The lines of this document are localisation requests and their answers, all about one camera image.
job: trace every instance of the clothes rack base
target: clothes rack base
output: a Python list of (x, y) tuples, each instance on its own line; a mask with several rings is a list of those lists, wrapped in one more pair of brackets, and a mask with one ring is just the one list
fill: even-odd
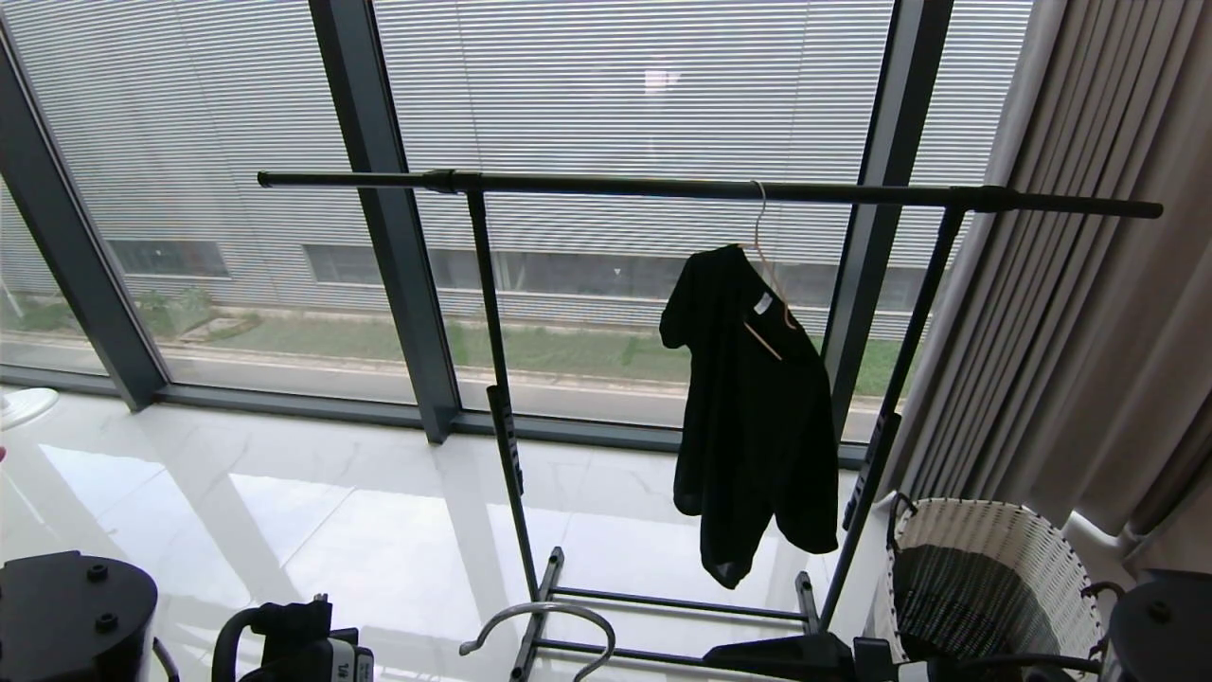
[[(875, 493), (884, 475), (901, 424), (896, 413), (901, 391), (909, 377), (910, 365), (921, 340), (926, 319), (938, 291), (951, 246), (959, 234), (960, 225), (967, 211), (999, 212), (1012, 210), (1044, 210), (1073, 213), (1093, 213), (1122, 217), (1155, 218), (1161, 214), (1160, 204), (1147, 201), (1128, 201), (1117, 199), (1097, 199), (1086, 196), (1058, 196), (1047, 194), (1021, 193), (1005, 187), (869, 187), (842, 184), (810, 184), (770, 182), (758, 185), (754, 182), (737, 180), (698, 180), (698, 179), (662, 179), (612, 176), (576, 176), (576, 174), (509, 174), (481, 173), (475, 171), (438, 170), (424, 173), (375, 173), (375, 172), (307, 172), (257, 173), (257, 180), (263, 187), (274, 185), (318, 185), (318, 187), (359, 187), (359, 188), (424, 188), (447, 194), (462, 193), (467, 196), (468, 211), (471, 216), (471, 233), (475, 239), (476, 263), (480, 270), (480, 286), (484, 293), (485, 316), (487, 317), (488, 340), (492, 349), (492, 366), (496, 385), (490, 386), (488, 405), (491, 407), (497, 446), (501, 452), (501, 466), (504, 474), (505, 489), (509, 495), (509, 508), (513, 514), (514, 531), (521, 552), (526, 588), (532, 602), (553, 601), (559, 597), (576, 600), (596, 600), (619, 603), (667, 607), (716, 613), (721, 617), (750, 615), (772, 620), (796, 621), (806, 634), (828, 629), (841, 596), (850, 566), (858, 548), (867, 515), (875, 502)], [(497, 305), (497, 287), (493, 274), (491, 246), (488, 242), (488, 220), (485, 207), (485, 191), (518, 191), (547, 194), (629, 194), (645, 196), (680, 196), (692, 199), (750, 199), (771, 201), (812, 201), (833, 204), (898, 204), (902, 206), (942, 206), (943, 217), (930, 262), (922, 276), (922, 285), (914, 303), (901, 350), (897, 355), (888, 390), (880, 407), (876, 429), (868, 446), (863, 469), (859, 471), (854, 491), (847, 504), (842, 528), (847, 531), (842, 544), (834, 578), (829, 584), (824, 609), (819, 619), (812, 598), (812, 589), (807, 575), (802, 572), (795, 579), (795, 590), (800, 604), (799, 613), (772, 612), (767, 609), (749, 609), (727, 604), (710, 604), (667, 600), (642, 595), (624, 595), (578, 590), (559, 585), (560, 571), (564, 567), (564, 551), (555, 548), (548, 557), (542, 581), (536, 574), (530, 533), (526, 526), (526, 512), (522, 508), (522, 471), (518, 455), (518, 442), (514, 430), (513, 408), (509, 400), (509, 377), (505, 366), (504, 338), (501, 328), (501, 310)], [(828, 345), (829, 338), (824, 339)], [(539, 649), (598, 654), (600, 644), (565, 642), (543, 637), (545, 614), (531, 615), (526, 634), (522, 637), (514, 667), (509, 671), (510, 682), (522, 682), (528, 678), (534, 658)], [(731, 670), (709, 664), (702, 658), (645, 652), (638, 649), (616, 648), (613, 658), (634, 659), (650, 663), (676, 664), (694, 667)]]

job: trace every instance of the screw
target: screw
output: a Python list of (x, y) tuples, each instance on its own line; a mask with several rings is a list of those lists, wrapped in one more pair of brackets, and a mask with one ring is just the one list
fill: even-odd
[(97, 632), (110, 632), (115, 627), (118, 627), (118, 617), (109, 612), (105, 612), (97, 617), (97, 620), (96, 623), (93, 623), (93, 626), (97, 627)]
[(1149, 604), (1149, 608), (1145, 609), (1145, 613), (1149, 614), (1149, 618), (1151, 618), (1154, 623), (1170, 623), (1171, 613), (1166, 602), (1153, 602)]

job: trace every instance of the woven basket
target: woven basket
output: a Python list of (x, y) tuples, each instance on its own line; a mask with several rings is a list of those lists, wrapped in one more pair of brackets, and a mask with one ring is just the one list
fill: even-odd
[[(890, 527), (868, 632), (898, 661), (994, 654), (1087, 658), (1103, 637), (1090, 577), (1068, 540), (1027, 508), (934, 498)], [(987, 680), (1018, 678), (1018, 671)]]

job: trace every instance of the shirt sleeve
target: shirt sleeve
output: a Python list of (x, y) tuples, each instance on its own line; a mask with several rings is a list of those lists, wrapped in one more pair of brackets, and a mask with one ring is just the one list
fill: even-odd
[(661, 313), (661, 343), (665, 349), (680, 349), (690, 343), (694, 320), (694, 257), (682, 265), (682, 271)]

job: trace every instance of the black shirt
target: black shirt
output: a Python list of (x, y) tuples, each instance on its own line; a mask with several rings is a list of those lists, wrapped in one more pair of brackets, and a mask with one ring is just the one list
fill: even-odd
[(804, 327), (725, 246), (686, 260), (661, 339), (691, 351), (674, 504), (702, 515), (703, 567), (736, 588), (774, 516), (796, 548), (837, 549), (837, 443), (829, 377)]

